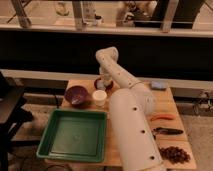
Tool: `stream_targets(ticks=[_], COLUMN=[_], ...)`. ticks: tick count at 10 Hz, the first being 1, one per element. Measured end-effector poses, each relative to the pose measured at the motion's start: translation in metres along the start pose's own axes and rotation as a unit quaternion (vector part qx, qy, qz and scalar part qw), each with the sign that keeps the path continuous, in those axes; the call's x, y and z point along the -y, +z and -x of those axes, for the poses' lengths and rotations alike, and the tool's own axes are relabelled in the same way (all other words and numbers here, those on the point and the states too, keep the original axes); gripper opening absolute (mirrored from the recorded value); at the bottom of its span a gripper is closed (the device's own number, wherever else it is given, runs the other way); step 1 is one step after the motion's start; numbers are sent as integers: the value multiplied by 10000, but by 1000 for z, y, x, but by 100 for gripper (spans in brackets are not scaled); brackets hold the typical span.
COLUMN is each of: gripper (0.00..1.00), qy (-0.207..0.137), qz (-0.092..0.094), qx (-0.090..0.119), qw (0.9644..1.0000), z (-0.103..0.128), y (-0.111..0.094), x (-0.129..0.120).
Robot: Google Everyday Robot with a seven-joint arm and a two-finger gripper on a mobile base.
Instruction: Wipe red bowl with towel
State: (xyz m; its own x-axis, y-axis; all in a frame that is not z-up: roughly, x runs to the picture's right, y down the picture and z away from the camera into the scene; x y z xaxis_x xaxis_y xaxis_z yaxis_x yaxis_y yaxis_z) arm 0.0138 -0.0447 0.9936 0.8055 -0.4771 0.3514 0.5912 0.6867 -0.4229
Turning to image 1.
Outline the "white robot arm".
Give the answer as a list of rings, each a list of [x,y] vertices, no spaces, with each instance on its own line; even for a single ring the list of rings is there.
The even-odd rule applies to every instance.
[[[109,75],[120,88],[109,99],[111,125],[123,171],[166,171],[146,116],[155,109],[152,91],[118,63],[118,50],[96,52],[104,80]]]

